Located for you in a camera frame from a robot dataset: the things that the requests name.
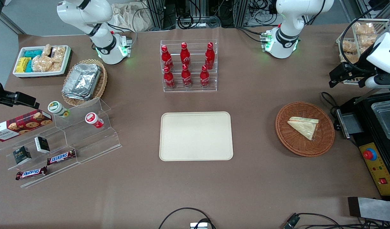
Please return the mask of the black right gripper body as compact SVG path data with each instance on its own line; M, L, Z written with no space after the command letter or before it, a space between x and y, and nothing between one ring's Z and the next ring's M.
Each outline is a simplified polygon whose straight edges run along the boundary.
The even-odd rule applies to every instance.
M0 83L0 104L16 105L16 102L14 101L15 98L16 98L16 94L4 90L3 85Z

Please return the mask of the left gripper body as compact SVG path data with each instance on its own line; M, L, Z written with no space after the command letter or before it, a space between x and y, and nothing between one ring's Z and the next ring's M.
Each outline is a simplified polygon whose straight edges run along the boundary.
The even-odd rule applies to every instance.
M355 66L368 71L359 87L390 87L390 31L380 34Z

